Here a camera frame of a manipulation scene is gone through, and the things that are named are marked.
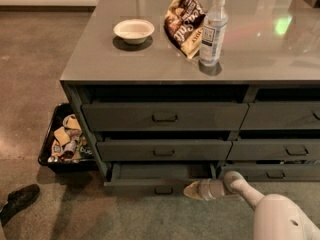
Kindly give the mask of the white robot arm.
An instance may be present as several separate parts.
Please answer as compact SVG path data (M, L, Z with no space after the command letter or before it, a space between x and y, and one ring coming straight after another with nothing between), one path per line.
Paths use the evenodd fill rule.
M237 171L227 172L222 180L194 181L183 193L203 201L244 200L254 211L253 240L320 240L320 229L295 202L280 194L262 194Z

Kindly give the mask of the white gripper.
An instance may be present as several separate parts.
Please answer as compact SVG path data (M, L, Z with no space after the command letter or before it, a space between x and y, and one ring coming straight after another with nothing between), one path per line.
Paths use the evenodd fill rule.
M233 195L221 180L204 179L193 182L186 186L183 194L191 199L200 200L215 200L218 198L231 197Z

